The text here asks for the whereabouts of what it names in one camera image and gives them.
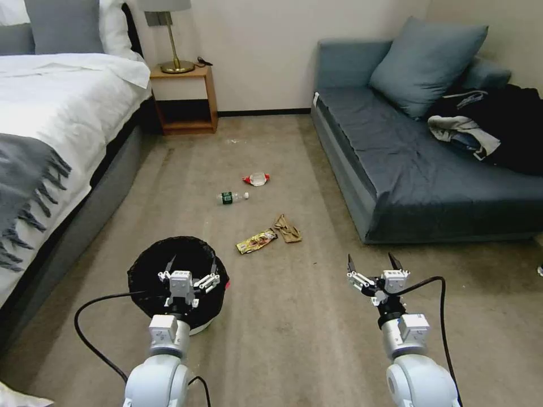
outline carpet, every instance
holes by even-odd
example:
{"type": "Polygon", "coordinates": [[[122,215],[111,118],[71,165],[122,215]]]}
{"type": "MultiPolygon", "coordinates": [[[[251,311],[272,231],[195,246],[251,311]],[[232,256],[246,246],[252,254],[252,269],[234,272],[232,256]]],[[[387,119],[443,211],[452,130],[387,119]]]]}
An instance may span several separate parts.
{"type": "MultiPolygon", "coordinates": [[[[378,275],[392,251],[411,283],[447,279],[449,346],[464,404],[534,406],[541,398],[543,279],[534,241],[366,246],[355,231],[307,115],[223,118],[216,135],[160,137],[134,186],[76,266],[2,356],[0,380],[59,406],[120,406],[123,382],[77,338],[76,309],[127,290],[126,271],[157,240],[207,241],[231,278],[222,313],[191,339],[189,367],[214,407],[392,406],[377,310],[346,281],[347,254],[378,275]],[[271,174],[263,187],[242,176],[271,174]],[[218,206],[216,194],[250,193],[218,206]],[[241,256],[235,244],[284,213],[303,235],[241,256]]],[[[439,284],[405,297],[432,325],[429,354],[446,366],[439,284]]],[[[130,300],[84,312],[89,339],[125,372],[146,358],[149,318],[130,300]]],[[[205,405],[195,383],[187,406],[205,405]]]]}

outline bed frame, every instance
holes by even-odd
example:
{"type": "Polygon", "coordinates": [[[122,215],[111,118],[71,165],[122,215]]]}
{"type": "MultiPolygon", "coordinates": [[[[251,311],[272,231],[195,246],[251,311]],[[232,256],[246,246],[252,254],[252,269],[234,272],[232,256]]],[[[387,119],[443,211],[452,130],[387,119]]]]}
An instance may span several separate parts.
{"type": "MultiPolygon", "coordinates": [[[[130,9],[126,3],[122,9],[132,50],[143,55],[130,9]]],[[[0,309],[0,350],[19,336],[124,200],[140,165],[142,124],[157,121],[154,106],[147,100],[108,144],[106,157],[91,178],[90,194],[43,244],[0,309]]]]}

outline white bed sheet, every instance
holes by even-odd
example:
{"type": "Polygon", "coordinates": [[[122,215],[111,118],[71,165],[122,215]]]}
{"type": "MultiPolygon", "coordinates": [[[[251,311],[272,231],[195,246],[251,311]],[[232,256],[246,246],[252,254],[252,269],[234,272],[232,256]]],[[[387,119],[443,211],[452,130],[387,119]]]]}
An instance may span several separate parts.
{"type": "MultiPolygon", "coordinates": [[[[72,167],[49,205],[51,217],[38,220],[45,233],[24,222],[19,236],[27,250],[4,242],[26,269],[41,245],[90,192],[92,174],[106,146],[150,96],[149,68],[142,62],[105,54],[20,55],[0,57],[0,133],[33,137],[51,147],[72,167]]],[[[33,207],[32,213],[42,213],[33,207]]],[[[0,268],[0,306],[22,276],[0,268]]]]}

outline pillow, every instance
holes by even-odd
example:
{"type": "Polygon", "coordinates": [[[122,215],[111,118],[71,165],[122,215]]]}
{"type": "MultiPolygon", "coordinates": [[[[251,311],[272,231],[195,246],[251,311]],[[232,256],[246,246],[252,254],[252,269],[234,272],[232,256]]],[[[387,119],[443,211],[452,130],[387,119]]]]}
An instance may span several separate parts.
{"type": "Polygon", "coordinates": [[[24,0],[0,0],[0,25],[30,23],[24,0]]]}
{"type": "Polygon", "coordinates": [[[466,69],[487,33],[487,25],[410,17],[369,84],[412,118],[424,116],[466,69]]]}
{"type": "Polygon", "coordinates": [[[36,54],[103,53],[98,0],[25,0],[36,54]]]}
{"type": "Polygon", "coordinates": [[[128,23],[121,8],[123,3],[124,0],[100,0],[100,39],[106,54],[140,60],[131,50],[128,23]]]}
{"type": "MultiPolygon", "coordinates": [[[[128,24],[122,10],[124,0],[100,0],[100,40],[104,52],[121,58],[142,60],[131,50],[128,24]]],[[[29,23],[24,0],[0,0],[0,25],[29,23]]]]}
{"type": "Polygon", "coordinates": [[[34,38],[30,24],[0,26],[0,55],[34,53],[34,38]]]}

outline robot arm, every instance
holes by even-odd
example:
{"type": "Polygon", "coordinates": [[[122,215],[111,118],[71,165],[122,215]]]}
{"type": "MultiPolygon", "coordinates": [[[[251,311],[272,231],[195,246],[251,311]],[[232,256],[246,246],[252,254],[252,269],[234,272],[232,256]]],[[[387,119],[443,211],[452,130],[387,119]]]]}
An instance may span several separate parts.
{"type": "Polygon", "coordinates": [[[409,272],[392,255],[390,259],[396,270],[368,278],[356,271],[349,255],[347,279],[379,311],[383,345],[392,362],[386,370],[392,399],[398,407],[460,407],[450,373],[426,356],[428,321],[423,314],[407,314],[394,295],[406,287],[409,272]]]}
{"type": "Polygon", "coordinates": [[[193,280],[189,271],[158,273],[169,285],[170,297],[164,304],[166,315],[155,315],[149,325],[150,356],[128,377],[123,407],[182,407],[191,375],[185,366],[190,326],[183,320],[199,306],[205,295],[220,282],[213,262],[211,273],[193,280]]]}

